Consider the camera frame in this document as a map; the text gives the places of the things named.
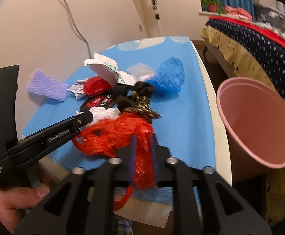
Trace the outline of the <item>person's left hand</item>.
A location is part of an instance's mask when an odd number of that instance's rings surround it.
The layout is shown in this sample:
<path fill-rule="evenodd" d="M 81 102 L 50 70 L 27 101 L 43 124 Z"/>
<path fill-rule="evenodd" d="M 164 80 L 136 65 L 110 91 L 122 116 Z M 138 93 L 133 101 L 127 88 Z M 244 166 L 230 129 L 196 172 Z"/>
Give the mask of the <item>person's left hand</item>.
<path fill-rule="evenodd" d="M 10 233 L 14 233 L 23 218 L 22 211 L 36 207 L 49 193 L 47 186 L 0 189 L 0 222 Z"/>

